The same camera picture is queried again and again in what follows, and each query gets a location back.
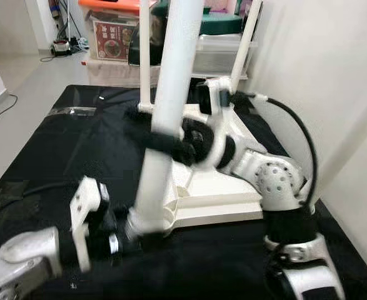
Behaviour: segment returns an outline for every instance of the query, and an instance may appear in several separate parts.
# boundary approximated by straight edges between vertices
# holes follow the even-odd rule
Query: black cloth
[[[96,113],[46,117],[10,165],[0,179],[0,246],[24,231],[49,226],[67,231],[72,182],[83,175],[107,185],[114,208],[134,203],[144,149],[123,134],[123,127],[130,122],[125,111],[138,99],[137,89],[65,89],[55,108],[96,107]],[[245,105],[238,104],[237,112],[271,153],[286,154],[261,117]],[[135,126],[148,129],[149,122]],[[59,182],[66,185],[20,198],[27,189]],[[365,263],[321,202],[316,217],[347,299],[367,299]],[[263,235],[263,220],[177,229],[159,251],[93,262],[87,274],[67,270],[34,291],[31,299],[271,299],[263,280],[268,259]]]

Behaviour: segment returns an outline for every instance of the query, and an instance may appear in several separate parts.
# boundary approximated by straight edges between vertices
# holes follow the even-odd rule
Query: white rod
[[[189,91],[204,1],[171,0],[163,58],[158,79],[151,129],[179,134]],[[163,230],[163,202],[170,180],[172,159],[150,149],[144,155],[136,203],[130,210],[127,235]]]
[[[246,60],[248,48],[256,27],[256,21],[259,10],[261,9],[262,0],[253,0],[250,7],[249,16],[247,18],[246,26],[244,27],[243,36],[241,37],[239,50],[234,60],[231,73],[231,89],[234,94],[238,89],[241,73],[243,72],[244,62]]]
[[[150,99],[150,17],[149,1],[140,0],[140,103],[147,106]]]
[[[326,160],[319,172],[317,188],[311,205],[323,195],[326,187],[333,181],[343,166],[350,160],[357,149],[367,138],[367,107],[352,125],[344,138],[338,142],[337,150]]]
[[[69,38],[69,41],[71,41],[71,26],[69,24],[69,0],[66,3],[66,10],[67,10],[66,14],[68,15],[68,38]]]

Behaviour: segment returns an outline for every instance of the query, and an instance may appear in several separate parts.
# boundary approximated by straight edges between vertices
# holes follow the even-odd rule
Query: black table
[[[93,116],[48,116],[10,165],[0,179],[0,245],[24,231],[70,227],[69,202],[75,187],[48,189],[15,201],[26,189],[87,175],[107,185],[113,207],[134,203],[144,149],[124,135],[123,126],[128,122],[125,111],[138,99],[137,89],[65,89],[54,108],[82,106],[96,108],[96,112]],[[236,112],[269,152],[286,155],[268,125],[250,114],[247,104],[239,101]],[[143,120],[137,126],[148,129],[149,123]],[[319,229],[347,298],[367,299],[365,263],[323,204],[318,202],[316,208]],[[271,299],[263,282],[268,258],[263,233],[262,220],[177,229],[159,251],[117,264],[94,262],[87,274],[67,270],[62,278],[34,291],[31,298]]]

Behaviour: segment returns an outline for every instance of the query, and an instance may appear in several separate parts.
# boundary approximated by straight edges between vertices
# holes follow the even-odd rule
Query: orange lid
[[[149,5],[152,6],[157,1],[150,0]],[[115,9],[118,11],[134,11],[139,14],[140,0],[118,0],[116,2],[102,0],[79,0],[79,5],[90,6],[92,8]]]

